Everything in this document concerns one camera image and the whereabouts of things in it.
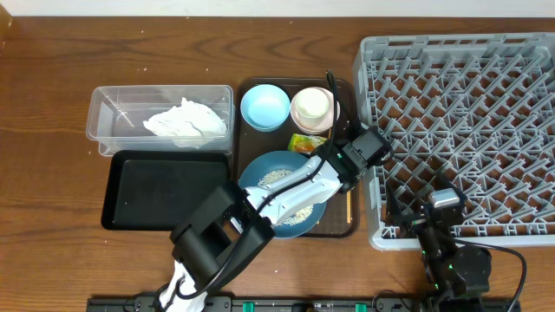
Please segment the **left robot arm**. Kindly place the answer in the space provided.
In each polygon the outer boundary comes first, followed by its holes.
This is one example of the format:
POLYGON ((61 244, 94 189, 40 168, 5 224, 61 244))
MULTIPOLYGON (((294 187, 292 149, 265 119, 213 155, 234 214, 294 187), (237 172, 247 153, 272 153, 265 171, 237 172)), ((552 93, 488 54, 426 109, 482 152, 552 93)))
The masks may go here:
POLYGON ((310 205, 353 189, 373 166, 391 160, 388 140, 369 129, 353 141, 326 141, 293 173, 246 188, 217 187, 173 229, 174 273, 157 311, 201 311, 206 296, 238 276, 274 238, 275 227, 310 205))

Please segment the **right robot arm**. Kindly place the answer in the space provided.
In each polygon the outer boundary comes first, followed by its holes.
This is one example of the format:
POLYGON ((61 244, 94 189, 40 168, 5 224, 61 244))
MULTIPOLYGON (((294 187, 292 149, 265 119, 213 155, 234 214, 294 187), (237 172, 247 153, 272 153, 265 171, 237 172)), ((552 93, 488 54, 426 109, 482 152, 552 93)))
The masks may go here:
POLYGON ((399 200, 387 186, 387 221, 419 241, 428 280, 436 287, 426 299, 430 309, 484 311, 481 296, 489 290, 491 253, 483 247, 457 245, 450 228, 463 221, 467 196, 441 172, 435 183, 440 188, 428 194, 418 212, 409 214, 402 214, 399 200))

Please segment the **black waste tray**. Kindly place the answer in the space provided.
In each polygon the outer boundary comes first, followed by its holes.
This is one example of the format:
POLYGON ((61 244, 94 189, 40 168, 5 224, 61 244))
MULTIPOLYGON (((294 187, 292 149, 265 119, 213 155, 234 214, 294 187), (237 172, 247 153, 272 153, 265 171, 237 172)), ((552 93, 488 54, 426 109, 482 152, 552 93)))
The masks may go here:
POLYGON ((223 153, 122 150, 113 155, 101 225, 170 231, 229 179, 223 153))

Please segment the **yellow green snack wrapper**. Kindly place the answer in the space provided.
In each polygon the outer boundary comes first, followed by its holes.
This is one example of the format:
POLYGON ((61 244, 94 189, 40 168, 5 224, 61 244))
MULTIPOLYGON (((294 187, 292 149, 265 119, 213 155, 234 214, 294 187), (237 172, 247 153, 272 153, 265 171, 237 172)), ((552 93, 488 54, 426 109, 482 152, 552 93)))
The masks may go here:
POLYGON ((294 133, 291 136, 287 150, 295 153, 312 153, 328 139, 321 136, 294 133))

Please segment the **light blue bowl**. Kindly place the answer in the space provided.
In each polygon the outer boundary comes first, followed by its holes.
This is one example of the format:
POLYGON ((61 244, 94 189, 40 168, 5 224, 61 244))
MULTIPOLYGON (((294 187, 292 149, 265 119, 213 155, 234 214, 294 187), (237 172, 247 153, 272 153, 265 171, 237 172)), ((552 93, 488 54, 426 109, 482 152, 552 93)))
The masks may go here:
POLYGON ((282 88, 261 84, 246 91, 240 102, 240 112, 247 124, 259 132, 280 128, 291 112, 291 100, 282 88))

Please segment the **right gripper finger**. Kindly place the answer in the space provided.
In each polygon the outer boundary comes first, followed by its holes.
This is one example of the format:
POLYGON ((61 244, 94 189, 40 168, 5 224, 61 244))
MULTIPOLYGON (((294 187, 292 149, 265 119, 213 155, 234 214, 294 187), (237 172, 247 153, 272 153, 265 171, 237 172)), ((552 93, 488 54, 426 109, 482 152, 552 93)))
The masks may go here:
POLYGON ((441 190, 451 188, 457 192, 460 197, 460 204, 464 204, 467 201, 467 196, 459 189, 451 180, 443 173, 438 171, 436 173, 437 181, 441 187, 441 190))
POLYGON ((392 188, 386 185, 386 219, 391 225, 402 225, 404 223, 404 217, 402 215, 402 210, 399 206, 398 200, 394 195, 392 188))

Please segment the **right wooden chopstick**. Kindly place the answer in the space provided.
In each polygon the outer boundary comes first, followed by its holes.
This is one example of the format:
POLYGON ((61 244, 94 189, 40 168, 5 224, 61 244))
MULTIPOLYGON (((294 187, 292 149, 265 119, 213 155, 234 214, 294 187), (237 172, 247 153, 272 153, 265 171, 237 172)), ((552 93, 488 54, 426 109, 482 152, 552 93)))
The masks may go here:
POLYGON ((351 224, 351 195, 350 191, 348 191, 345 195, 346 197, 346 223, 351 224))

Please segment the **white rice leftovers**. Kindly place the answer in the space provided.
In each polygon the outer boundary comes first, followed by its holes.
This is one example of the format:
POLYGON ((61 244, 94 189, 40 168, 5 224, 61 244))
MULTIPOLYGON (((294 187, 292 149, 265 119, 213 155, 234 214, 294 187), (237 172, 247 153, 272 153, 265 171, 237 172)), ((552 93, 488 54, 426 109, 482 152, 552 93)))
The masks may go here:
MULTIPOLYGON (((275 180, 281 179, 289 174, 291 174, 291 170, 287 170, 287 169, 279 169, 279 170, 268 172, 263 176, 263 178, 261 178, 258 181, 258 186, 268 185, 274 182, 275 180)), ((311 215, 312 212, 313 212, 313 206, 312 205, 307 206, 302 210, 292 214, 283 222, 277 224, 277 226, 282 226, 282 225, 292 226, 296 224, 301 224, 311 215)))

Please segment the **white napkin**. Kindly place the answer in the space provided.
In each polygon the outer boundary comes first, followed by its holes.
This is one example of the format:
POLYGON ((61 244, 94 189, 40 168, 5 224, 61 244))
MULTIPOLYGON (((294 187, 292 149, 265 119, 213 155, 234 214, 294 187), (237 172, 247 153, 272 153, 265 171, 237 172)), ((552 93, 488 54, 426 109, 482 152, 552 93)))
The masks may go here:
POLYGON ((153 115, 143 126, 156 136, 169 138, 177 147, 195 149, 222 139, 227 132, 227 125, 212 109, 185 97, 179 107, 153 115))

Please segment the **pink bowl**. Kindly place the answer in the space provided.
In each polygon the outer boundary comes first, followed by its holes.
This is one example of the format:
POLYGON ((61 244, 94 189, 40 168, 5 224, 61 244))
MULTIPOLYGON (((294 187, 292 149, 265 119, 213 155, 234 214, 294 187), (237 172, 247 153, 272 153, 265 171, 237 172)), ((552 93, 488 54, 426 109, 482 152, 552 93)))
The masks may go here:
POLYGON ((293 97, 293 100, 291 101, 291 118, 293 119, 293 121, 297 125, 297 127, 299 129, 301 129, 304 133, 320 134, 320 133, 327 132, 328 130, 331 129, 331 127, 333 125, 333 121, 332 121, 333 109, 332 109, 332 107, 328 107, 327 111, 322 116, 322 119, 316 125, 306 126, 301 121, 302 115, 298 112, 298 103, 299 103, 299 98, 302 97, 302 93, 305 93, 306 90, 310 90, 310 92, 312 94, 314 94, 316 91, 318 91, 320 94, 324 94, 326 96, 329 103, 331 103, 333 101, 333 94, 328 89, 320 88, 320 87, 304 88, 301 91, 299 91, 293 97))

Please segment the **cream white cup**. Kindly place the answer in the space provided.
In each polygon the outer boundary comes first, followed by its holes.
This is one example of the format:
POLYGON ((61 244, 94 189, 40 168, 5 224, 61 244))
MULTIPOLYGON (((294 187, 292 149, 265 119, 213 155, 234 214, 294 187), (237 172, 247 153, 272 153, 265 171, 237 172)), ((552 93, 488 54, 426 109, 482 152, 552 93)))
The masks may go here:
POLYGON ((296 94, 295 111, 300 123, 307 128, 318 126, 329 108, 325 92, 319 88, 305 88, 296 94))

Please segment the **dark blue plate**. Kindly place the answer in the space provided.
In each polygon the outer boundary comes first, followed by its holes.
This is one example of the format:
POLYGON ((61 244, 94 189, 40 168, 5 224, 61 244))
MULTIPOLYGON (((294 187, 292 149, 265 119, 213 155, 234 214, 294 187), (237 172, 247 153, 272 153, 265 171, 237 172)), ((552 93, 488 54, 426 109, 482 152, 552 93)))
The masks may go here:
MULTIPOLYGON (((254 159, 243 170, 238 179, 238 185, 241 188, 258 186, 258 181, 263 178, 266 173, 279 169, 287 169, 294 172, 307 161, 308 158, 301 153, 287 151, 265 153, 254 159)), ((276 226, 274 228, 276 238, 308 237, 308 232, 317 225, 320 218, 323 216, 326 205, 326 203, 313 205, 313 212, 301 224, 276 226)))

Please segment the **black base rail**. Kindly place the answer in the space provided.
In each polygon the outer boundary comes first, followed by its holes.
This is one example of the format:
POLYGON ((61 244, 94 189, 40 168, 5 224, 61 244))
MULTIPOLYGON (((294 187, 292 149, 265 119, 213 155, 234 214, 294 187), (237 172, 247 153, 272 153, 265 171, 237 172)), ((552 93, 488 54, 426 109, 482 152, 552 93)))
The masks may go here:
POLYGON ((190 301, 174 298, 169 311, 205 312, 401 312, 401 311, 486 311, 507 312, 522 310, 512 299, 470 298, 417 299, 388 293, 368 300, 328 298, 233 298, 207 296, 190 301))

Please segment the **clear plastic waste bin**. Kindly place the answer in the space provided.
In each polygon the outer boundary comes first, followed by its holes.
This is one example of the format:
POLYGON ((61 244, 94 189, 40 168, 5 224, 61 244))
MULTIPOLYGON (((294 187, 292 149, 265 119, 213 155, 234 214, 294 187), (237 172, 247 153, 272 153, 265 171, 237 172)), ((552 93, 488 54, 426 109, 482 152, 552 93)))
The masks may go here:
POLYGON ((92 93, 87 137, 97 141, 99 153, 108 157, 121 150, 230 153, 234 121, 233 91, 227 85, 105 86, 92 93), (179 107, 183 97, 212 109, 227 125, 225 136, 200 149, 177 147, 143 126, 153 115, 179 107))

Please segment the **grey dishwasher rack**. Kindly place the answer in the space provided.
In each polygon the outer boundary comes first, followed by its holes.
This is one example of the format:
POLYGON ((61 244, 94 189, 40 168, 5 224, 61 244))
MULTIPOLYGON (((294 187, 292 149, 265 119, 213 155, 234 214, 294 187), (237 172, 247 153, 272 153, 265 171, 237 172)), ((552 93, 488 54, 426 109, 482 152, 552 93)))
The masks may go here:
POLYGON ((553 34, 371 36, 353 76, 359 120, 395 151, 362 183, 372 247, 417 247, 387 220, 386 192, 413 213, 437 172, 467 196, 455 237, 553 245, 553 34))

